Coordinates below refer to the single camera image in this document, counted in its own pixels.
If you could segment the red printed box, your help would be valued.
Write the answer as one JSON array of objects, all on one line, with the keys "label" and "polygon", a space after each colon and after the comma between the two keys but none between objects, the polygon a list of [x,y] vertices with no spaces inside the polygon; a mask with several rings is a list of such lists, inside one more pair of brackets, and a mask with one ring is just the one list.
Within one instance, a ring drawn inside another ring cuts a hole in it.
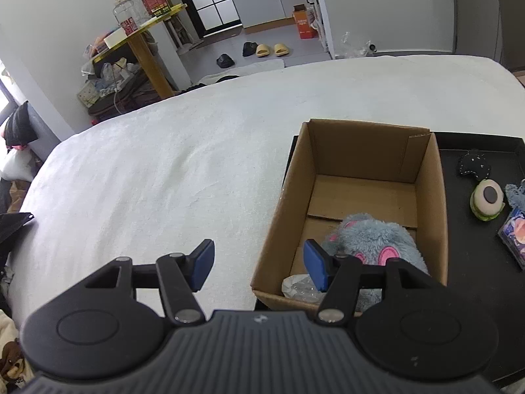
[{"label": "red printed box", "polygon": [[141,0],[146,11],[150,16],[162,16],[171,10],[167,0]]}]

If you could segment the clear plastic bag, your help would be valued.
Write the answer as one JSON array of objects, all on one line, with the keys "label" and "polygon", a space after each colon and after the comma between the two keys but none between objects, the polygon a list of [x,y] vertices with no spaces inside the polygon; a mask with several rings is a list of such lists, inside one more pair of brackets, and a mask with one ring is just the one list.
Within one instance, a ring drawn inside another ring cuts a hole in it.
[{"label": "clear plastic bag", "polygon": [[325,294],[318,291],[308,274],[286,277],[281,284],[282,294],[289,299],[319,305]]}]

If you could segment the clear glass jar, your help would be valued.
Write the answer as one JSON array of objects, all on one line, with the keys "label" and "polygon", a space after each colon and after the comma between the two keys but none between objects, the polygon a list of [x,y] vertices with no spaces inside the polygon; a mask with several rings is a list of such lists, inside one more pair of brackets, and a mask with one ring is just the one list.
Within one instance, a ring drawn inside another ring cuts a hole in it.
[{"label": "clear glass jar", "polygon": [[116,0],[113,15],[126,36],[130,36],[139,29],[138,15],[132,0]]}]

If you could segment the colourful soft pouch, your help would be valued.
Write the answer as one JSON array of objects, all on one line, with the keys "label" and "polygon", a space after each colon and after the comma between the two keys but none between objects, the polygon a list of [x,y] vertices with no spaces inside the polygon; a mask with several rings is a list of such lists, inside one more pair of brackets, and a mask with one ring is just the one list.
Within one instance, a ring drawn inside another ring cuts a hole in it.
[{"label": "colourful soft pouch", "polygon": [[525,216],[520,208],[514,208],[509,213],[505,223],[498,231],[499,238],[503,241],[512,257],[520,266],[525,269],[524,248],[525,248]]}]

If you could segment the black slipper near beige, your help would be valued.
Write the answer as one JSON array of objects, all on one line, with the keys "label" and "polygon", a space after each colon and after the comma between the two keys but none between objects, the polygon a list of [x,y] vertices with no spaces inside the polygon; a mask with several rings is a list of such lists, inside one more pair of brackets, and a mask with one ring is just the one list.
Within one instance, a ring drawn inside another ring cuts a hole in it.
[{"label": "black slipper near beige", "polygon": [[256,42],[246,41],[242,48],[242,56],[246,58],[255,55],[257,52],[257,47],[258,45]]}]

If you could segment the black stitched plush toy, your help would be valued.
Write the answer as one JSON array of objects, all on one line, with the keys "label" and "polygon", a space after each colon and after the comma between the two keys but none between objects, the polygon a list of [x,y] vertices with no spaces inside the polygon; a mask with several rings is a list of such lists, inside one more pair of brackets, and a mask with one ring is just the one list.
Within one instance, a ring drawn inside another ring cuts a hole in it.
[{"label": "black stitched plush toy", "polygon": [[459,176],[473,178],[476,182],[490,178],[491,165],[485,154],[477,149],[469,150],[459,158],[457,173]]}]

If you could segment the black slipper far left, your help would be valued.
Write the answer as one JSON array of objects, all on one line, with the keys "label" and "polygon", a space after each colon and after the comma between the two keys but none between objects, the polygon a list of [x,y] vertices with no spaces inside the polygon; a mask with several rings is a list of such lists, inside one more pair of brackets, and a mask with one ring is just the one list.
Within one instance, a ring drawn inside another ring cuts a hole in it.
[{"label": "black slipper far left", "polygon": [[221,69],[228,69],[228,68],[231,68],[231,67],[233,67],[235,65],[235,61],[232,60],[230,55],[228,55],[228,54],[221,54],[216,59],[216,64]]}]

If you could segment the right beige slipper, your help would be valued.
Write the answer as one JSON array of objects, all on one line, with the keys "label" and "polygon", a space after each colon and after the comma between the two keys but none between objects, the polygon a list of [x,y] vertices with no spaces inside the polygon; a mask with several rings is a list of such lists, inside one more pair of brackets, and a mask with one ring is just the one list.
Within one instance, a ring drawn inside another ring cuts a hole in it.
[{"label": "right beige slipper", "polygon": [[289,48],[282,43],[275,44],[273,51],[277,57],[284,57],[290,54]]}]

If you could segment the burger plush toy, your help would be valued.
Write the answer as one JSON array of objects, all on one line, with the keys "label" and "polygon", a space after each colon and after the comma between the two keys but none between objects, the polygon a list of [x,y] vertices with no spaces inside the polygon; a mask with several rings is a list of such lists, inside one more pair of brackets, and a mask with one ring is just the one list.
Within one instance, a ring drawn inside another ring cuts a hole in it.
[{"label": "burger plush toy", "polygon": [[470,197],[474,215],[484,222],[496,219],[505,207],[504,193],[499,184],[491,179],[481,181]]}]

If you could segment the left beige slipper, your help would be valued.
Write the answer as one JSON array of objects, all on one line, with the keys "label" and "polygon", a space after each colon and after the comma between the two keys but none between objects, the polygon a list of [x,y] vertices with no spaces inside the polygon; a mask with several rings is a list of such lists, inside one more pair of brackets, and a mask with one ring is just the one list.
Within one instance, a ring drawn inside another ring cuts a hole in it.
[{"label": "left beige slipper", "polygon": [[270,47],[264,44],[257,45],[255,54],[258,58],[267,57],[270,55]]}]

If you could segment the white bed blanket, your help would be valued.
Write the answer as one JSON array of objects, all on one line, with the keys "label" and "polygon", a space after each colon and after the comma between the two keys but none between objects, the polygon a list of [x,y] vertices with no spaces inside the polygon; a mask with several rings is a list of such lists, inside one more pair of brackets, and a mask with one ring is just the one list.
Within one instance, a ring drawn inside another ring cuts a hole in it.
[{"label": "white bed blanket", "polygon": [[473,56],[331,60],[208,85],[60,143],[33,180],[32,215],[11,255],[22,329],[110,261],[153,264],[215,243],[194,294],[205,322],[109,379],[35,370],[28,393],[492,393],[479,373],[392,373],[335,326],[272,310],[251,288],[289,154],[312,119],[524,138],[524,88]]}]

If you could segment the brown cardboard box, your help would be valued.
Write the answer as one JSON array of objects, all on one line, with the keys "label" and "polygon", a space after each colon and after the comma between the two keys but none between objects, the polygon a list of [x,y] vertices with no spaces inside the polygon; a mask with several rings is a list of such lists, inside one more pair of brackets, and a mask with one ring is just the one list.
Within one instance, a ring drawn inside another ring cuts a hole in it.
[{"label": "brown cardboard box", "polygon": [[282,281],[305,271],[304,241],[322,242],[337,223],[367,212],[409,231],[430,275],[446,284],[449,234],[445,184],[427,128],[312,119],[302,125],[251,288],[272,310],[316,306],[286,298]]}]

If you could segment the black tray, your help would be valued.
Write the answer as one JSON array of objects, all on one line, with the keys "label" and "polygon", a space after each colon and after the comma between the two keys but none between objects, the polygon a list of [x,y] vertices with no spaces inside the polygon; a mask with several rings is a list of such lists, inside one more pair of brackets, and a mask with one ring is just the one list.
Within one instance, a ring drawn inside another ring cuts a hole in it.
[{"label": "black tray", "polygon": [[500,185],[524,176],[524,143],[520,138],[473,133],[434,133],[445,184],[449,234],[449,286],[476,301],[494,319],[499,331],[496,355],[486,370],[505,386],[524,375],[524,273],[498,237],[505,217],[477,219],[468,200],[473,181],[459,176],[459,158],[469,150],[485,154],[490,176]]}]

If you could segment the blue grey knitted toy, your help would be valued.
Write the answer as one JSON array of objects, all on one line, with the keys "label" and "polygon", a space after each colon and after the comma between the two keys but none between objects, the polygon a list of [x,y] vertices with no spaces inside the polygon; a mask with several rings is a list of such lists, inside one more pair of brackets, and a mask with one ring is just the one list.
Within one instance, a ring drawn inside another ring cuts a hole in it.
[{"label": "blue grey knitted toy", "polygon": [[525,179],[522,179],[520,184],[506,184],[505,196],[512,209],[519,209],[525,211]]}]

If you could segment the yellow round side table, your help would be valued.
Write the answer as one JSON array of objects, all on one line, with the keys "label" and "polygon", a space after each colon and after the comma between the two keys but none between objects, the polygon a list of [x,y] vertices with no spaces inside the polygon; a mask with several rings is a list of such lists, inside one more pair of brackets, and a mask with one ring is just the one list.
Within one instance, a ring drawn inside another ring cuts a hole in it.
[{"label": "yellow round side table", "polygon": [[147,20],[146,22],[140,25],[138,30],[131,33],[131,35],[124,37],[123,39],[118,41],[113,47],[108,48],[104,52],[95,55],[92,58],[93,64],[98,63],[99,61],[107,57],[109,54],[116,51],[116,49],[118,49],[122,45],[128,44],[159,97],[162,100],[165,100],[175,96],[175,91],[171,88],[171,85],[166,80],[165,75],[162,73],[160,67],[154,59],[154,56],[150,51],[150,48],[146,43],[145,38],[142,35],[145,31],[149,30],[156,24],[159,24],[160,22],[165,20],[170,20],[171,17],[175,16],[186,7],[187,5],[185,4],[178,4],[172,7],[170,11],[163,14],[162,16],[153,17]]}]

